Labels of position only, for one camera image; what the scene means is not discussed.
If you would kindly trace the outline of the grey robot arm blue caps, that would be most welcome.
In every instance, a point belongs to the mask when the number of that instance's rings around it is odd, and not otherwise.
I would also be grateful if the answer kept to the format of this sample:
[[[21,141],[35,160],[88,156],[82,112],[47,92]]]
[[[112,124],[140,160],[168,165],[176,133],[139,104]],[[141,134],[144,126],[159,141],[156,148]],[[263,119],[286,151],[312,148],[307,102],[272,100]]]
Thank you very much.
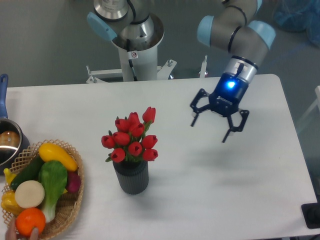
[[[205,16],[197,28],[197,40],[231,54],[212,93],[199,90],[190,107],[196,117],[204,111],[228,121],[228,133],[241,132],[249,111],[240,102],[275,39],[275,30],[253,20],[260,0],[224,0],[219,16]],[[145,0],[96,0],[86,19],[90,28],[118,49],[125,82],[154,81],[168,77],[158,69],[158,45],[164,37],[161,20]]]

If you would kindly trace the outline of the person's hand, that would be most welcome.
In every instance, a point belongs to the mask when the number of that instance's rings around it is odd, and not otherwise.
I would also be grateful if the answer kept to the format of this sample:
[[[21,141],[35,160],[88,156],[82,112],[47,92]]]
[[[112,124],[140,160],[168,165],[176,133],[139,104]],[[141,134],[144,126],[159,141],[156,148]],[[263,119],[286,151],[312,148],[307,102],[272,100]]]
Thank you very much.
[[[38,240],[39,239],[39,229],[35,227],[29,237],[24,236],[17,232],[16,230],[16,219],[13,218],[9,224],[9,227],[5,233],[5,240]]]

